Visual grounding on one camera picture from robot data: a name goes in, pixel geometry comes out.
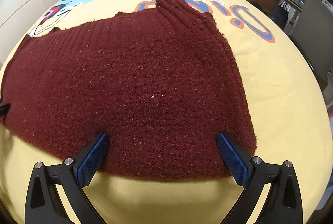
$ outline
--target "maroon sweater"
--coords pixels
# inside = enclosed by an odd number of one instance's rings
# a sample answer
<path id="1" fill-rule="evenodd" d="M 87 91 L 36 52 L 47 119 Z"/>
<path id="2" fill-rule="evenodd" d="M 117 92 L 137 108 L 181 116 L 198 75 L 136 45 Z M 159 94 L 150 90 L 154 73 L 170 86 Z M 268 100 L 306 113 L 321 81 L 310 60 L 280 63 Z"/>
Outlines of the maroon sweater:
<path id="1" fill-rule="evenodd" d="M 65 159 L 100 131 L 105 172 L 154 180 L 229 176 L 216 147 L 256 137 L 239 69 L 211 14 L 184 0 L 26 36 L 6 67 L 2 123 Z"/>

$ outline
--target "bed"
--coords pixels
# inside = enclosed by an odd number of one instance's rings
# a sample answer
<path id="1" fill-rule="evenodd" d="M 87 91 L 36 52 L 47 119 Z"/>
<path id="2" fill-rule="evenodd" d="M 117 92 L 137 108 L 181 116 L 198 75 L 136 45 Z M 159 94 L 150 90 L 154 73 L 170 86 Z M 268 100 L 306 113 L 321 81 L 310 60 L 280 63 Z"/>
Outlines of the bed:
<path id="1" fill-rule="evenodd" d="M 303 201 L 304 223 L 314 211 L 331 174 L 332 137 L 320 88 L 289 38 L 245 0 L 185 0 L 213 15 L 227 38 L 242 76 L 257 136 L 256 155 L 268 163 L 294 164 Z M 53 28 L 71 28 L 111 18 L 118 12 L 155 7 L 155 0 L 61 0 L 27 32 L 40 37 Z M 22 39 L 1 69 L 2 77 Z M 33 165 L 60 160 L 24 142 L 0 125 L 0 195 L 19 224 L 24 223 L 25 193 Z M 78 223 L 59 189 L 72 221 Z M 233 178 L 160 182 L 97 173 L 84 189 L 107 223 L 220 223 L 240 195 Z M 264 188 L 248 223 L 264 203 Z"/>

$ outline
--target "yellow bedspread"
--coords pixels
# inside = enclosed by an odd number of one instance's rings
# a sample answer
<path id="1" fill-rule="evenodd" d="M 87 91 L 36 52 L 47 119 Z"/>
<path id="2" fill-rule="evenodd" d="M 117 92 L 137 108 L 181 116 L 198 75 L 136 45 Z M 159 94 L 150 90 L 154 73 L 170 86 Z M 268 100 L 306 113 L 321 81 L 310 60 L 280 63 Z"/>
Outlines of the yellow bedspread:
<path id="1" fill-rule="evenodd" d="M 332 167 L 332 136 L 316 79 L 282 30 L 245 0 L 186 2 L 199 11 L 211 12 L 228 39 L 258 139 L 256 155 L 267 163 L 292 161 L 305 223 L 326 188 Z M 154 0 L 61 0 L 27 33 L 38 37 L 53 27 L 70 28 L 113 17 L 119 11 L 148 7 L 154 7 Z M 2 67 L 1 79 L 19 44 Z M 0 196 L 19 224 L 24 223 L 25 195 L 37 161 L 46 165 L 61 162 L 0 126 Z M 248 223 L 255 222 L 268 188 L 264 188 Z M 217 224 L 231 209 L 242 187 L 232 178 L 167 183 L 97 173 L 84 191 L 107 223 Z M 70 218 L 79 223 L 63 191 L 61 197 Z"/>

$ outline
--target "chair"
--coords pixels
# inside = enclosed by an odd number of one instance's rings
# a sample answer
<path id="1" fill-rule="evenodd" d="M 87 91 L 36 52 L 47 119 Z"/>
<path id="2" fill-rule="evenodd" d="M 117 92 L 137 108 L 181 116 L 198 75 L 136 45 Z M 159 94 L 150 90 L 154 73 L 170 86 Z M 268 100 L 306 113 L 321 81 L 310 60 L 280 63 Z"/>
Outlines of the chair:
<path id="1" fill-rule="evenodd" d="M 321 90 L 328 85 L 333 65 L 333 12 L 321 0 L 305 0 L 294 31 L 289 36 L 313 71 Z"/>

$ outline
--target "silver bolt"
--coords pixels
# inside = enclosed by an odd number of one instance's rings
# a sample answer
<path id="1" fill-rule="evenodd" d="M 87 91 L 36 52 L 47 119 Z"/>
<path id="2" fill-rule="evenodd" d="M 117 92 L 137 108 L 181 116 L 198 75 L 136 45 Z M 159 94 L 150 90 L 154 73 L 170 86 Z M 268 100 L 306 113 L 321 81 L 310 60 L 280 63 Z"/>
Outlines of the silver bolt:
<path id="1" fill-rule="evenodd" d="M 289 160 L 284 161 L 287 167 L 292 167 L 292 163 Z"/>
<path id="2" fill-rule="evenodd" d="M 68 158 L 65 160 L 65 165 L 70 165 L 73 163 L 73 159 L 72 158 Z"/>
<path id="3" fill-rule="evenodd" d="M 35 168 L 36 168 L 36 169 L 39 169 L 41 166 L 42 166 L 42 163 L 41 163 L 41 162 L 37 162 L 37 163 L 35 164 Z"/>
<path id="4" fill-rule="evenodd" d="M 262 161 L 261 158 L 258 157 L 258 156 L 255 156 L 255 157 L 253 158 L 253 162 L 256 163 L 256 164 L 260 164 L 261 161 Z"/>

